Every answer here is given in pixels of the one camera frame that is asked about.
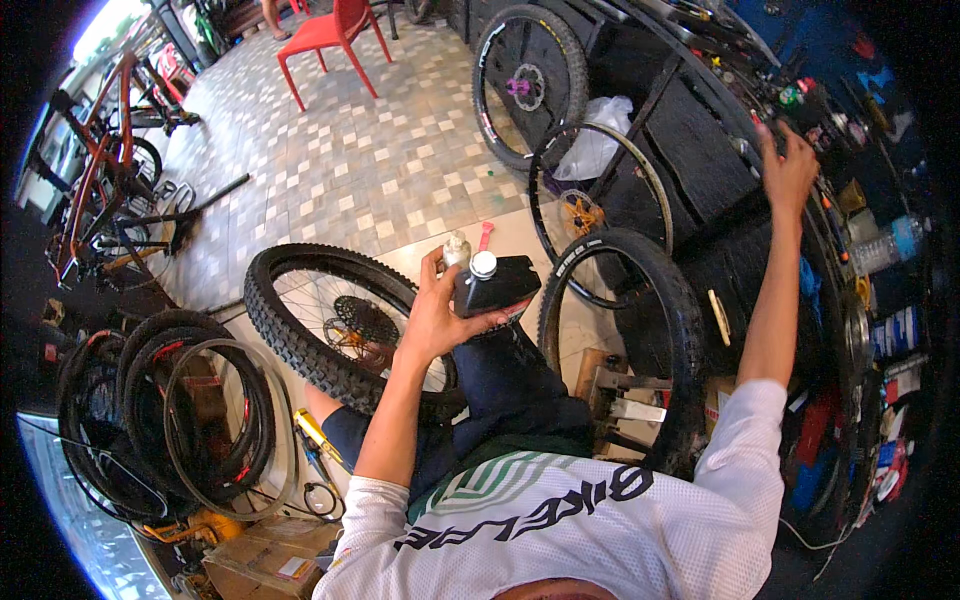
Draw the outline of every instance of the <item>knee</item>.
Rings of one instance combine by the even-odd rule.
[[[321,428],[323,428],[326,418],[343,406],[340,400],[321,392],[309,383],[303,385],[303,394],[306,396],[307,410],[310,411],[310,414]]]

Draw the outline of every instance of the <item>red plastic chair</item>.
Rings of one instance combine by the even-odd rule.
[[[383,39],[383,34],[380,33],[376,19],[373,18],[373,9],[370,8],[370,3],[367,0],[334,0],[333,14],[318,16],[304,22],[300,25],[300,28],[294,36],[290,38],[290,41],[287,42],[287,45],[283,46],[283,49],[276,53],[276,59],[280,62],[283,77],[287,79],[287,84],[290,85],[290,91],[293,92],[294,99],[297,100],[297,106],[300,107],[300,111],[304,111],[306,108],[303,106],[303,100],[300,99],[293,78],[290,77],[290,69],[287,68],[287,59],[295,54],[313,50],[317,53],[317,58],[320,60],[320,67],[326,73],[324,56],[320,53],[320,50],[331,46],[343,47],[350,62],[353,63],[353,68],[357,70],[360,79],[363,80],[370,94],[373,98],[378,98],[370,80],[367,79],[367,74],[364,73],[363,67],[360,66],[360,61],[357,60],[356,55],[353,54],[353,49],[350,48],[350,44],[356,39],[357,35],[363,31],[364,25],[366,25],[368,21],[373,25],[373,31],[376,33],[376,38],[380,41],[380,47],[383,48],[383,54],[387,57],[387,62],[393,62],[393,59],[390,58],[390,52],[387,50],[387,42]]]
[[[177,102],[183,102],[183,94],[181,94],[180,89],[174,85],[173,80],[180,78],[187,86],[190,86],[193,83],[194,77],[192,73],[188,72],[177,62],[177,54],[174,50],[173,42],[169,42],[163,47],[160,56],[156,59],[156,70],[160,74],[160,77],[163,78],[163,81],[166,82],[167,88],[170,90],[170,93],[173,94],[174,98],[177,99]]]

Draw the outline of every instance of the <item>hand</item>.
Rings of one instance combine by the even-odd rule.
[[[777,156],[770,129],[762,123],[756,125],[763,154],[763,186],[767,190],[774,220],[799,225],[806,199],[810,196],[810,186],[820,171],[820,163],[810,145],[790,131],[786,123],[778,121],[777,126],[786,137],[786,160],[783,162]]]
[[[407,331],[396,349],[396,359],[410,360],[426,369],[433,359],[447,354],[478,333],[507,322],[502,311],[493,311],[471,319],[460,319],[450,310],[453,280],[460,272],[454,266],[437,279],[438,265],[444,259],[444,248],[438,247],[420,262],[420,291],[410,310]]]

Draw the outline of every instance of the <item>plastic bag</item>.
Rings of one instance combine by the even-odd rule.
[[[630,118],[634,103],[626,96],[612,98],[594,98],[587,102],[584,121],[605,125],[621,134],[630,129]],[[613,158],[617,147],[616,140],[593,130],[580,130],[573,146],[560,159],[553,179],[561,181],[582,181],[603,175],[607,163]]]

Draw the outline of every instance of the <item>checkered floor tile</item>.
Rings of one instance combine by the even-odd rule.
[[[295,31],[302,16],[281,26]],[[470,105],[472,55],[446,27],[397,17],[400,39],[380,27],[353,49],[374,100],[339,48],[289,59],[306,105],[283,79],[269,31],[258,32],[201,73],[185,101],[203,122],[170,140],[165,176],[190,183],[202,202],[237,177],[251,180],[207,210],[161,281],[186,307],[239,298],[261,250],[314,242],[377,255],[523,208],[521,177],[484,145]]]

